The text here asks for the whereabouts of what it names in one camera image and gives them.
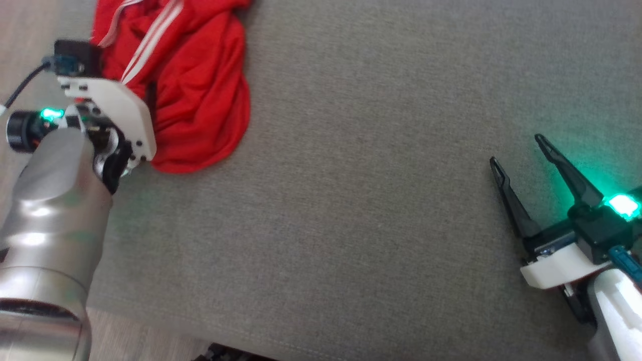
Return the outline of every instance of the white stripe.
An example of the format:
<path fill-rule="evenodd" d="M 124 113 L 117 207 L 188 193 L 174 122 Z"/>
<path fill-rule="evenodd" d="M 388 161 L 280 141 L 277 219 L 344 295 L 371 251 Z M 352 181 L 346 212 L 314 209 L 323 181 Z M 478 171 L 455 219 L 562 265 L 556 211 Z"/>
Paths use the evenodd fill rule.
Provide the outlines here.
<path fill-rule="evenodd" d="M 120 18 L 120 13 L 123 11 L 123 9 L 133 4 L 142 3 L 142 1 L 143 0 L 124 0 L 121 6 L 118 6 L 118 9 L 116 9 L 116 12 L 114 12 L 114 17 L 112 18 L 112 24 L 109 26 L 109 31 L 107 32 L 107 34 L 105 34 L 103 40 L 98 43 L 99 47 L 105 48 L 107 46 L 110 46 L 116 40 L 116 33 L 118 31 L 118 18 Z"/>
<path fill-rule="evenodd" d="M 158 31 L 156 31 L 152 35 L 152 37 L 151 37 L 151 39 L 149 41 L 149 44 L 143 50 L 143 53 L 141 54 L 140 59 L 138 59 L 136 64 L 131 68 L 131 71 L 129 73 L 127 73 L 126 76 L 123 76 L 123 79 L 122 79 L 122 83 L 123 84 L 127 84 L 138 73 L 140 73 L 141 69 L 145 66 L 145 63 L 147 63 L 147 60 L 149 60 L 150 56 L 152 55 L 154 49 L 156 48 L 156 45 L 161 40 L 161 37 L 165 33 L 165 30 L 167 30 L 167 28 L 169 28 L 171 23 L 176 19 L 176 17 L 183 10 L 183 2 L 182 1 L 177 1 L 176 3 L 177 4 L 175 4 L 173 9 L 171 9 L 167 19 L 160 24 L 160 26 L 158 28 Z"/>
<path fill-rule="evenodd" d="M 177 6 L 180 5 L 180 9 L 178 12 L 180 12 L 181 9 L 183 9 L 183 3 L 182 1 L 179 0 L 171 0 L 165 8 L 162 10 L 160 15 L 154 20 L 152 25 L 150 26 L 150 29 L 147 31 L 147 34 L 145 34 L 145 37 L 143 38 L 143 41 L 141 41 L 140 45 L 138 45 L 138 48 L 136 49 L 136 52 L 132 56 L 132 59 L 129 61 L 129 64 L 127 65 L 127 68 L 125 69 L 125 72 L 123 72 L 123 76 L 121 77 L 121 82 L 126 83 L 125 79 L 128 78 L 129 72 L 132 70 L 132 68 L 138 64 L 140 57 L 142 57 L 145 52 L 148 49 L 148 45 L 152 46 L 152 50 L 158 43 L 160 37 L 162 34 L 165 32 L 169 24 L 171 24 L 172 21 L 176 18 L 178 15 L 177 13 L 174 14 L 174 10 L 176 9 Z"/>

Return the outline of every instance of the gray couch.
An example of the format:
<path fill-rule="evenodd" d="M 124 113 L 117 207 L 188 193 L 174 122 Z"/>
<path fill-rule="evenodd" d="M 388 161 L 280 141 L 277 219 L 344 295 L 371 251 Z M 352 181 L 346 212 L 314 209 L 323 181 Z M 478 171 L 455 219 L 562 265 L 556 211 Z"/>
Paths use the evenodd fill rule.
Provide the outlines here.
<path fill-rule="evenodd" d="M 86 37 L 93 4 L 62 1 Z M 205 171 L 116 196 L 90 304 L 283 361 L 584 360 L 529 288 L 490 174 L 571 203 L 542 132 L 605 193 L 642 181 L 636 0 L 256 0 L 250 128 Z"/>

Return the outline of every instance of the red cloth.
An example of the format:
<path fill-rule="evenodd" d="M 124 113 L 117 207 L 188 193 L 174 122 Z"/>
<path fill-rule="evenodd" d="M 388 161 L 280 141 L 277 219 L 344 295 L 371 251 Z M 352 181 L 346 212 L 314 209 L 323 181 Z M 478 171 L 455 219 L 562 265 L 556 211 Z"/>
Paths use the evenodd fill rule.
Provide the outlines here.
<path fill-rule="evenodd" d="M 92 43 L 103 75 L 144 99 L 157 83 L 152 165 L 195 172 L 230 155 L 250 119 L 245 31 L 250 0 L 99 0 Z"/>

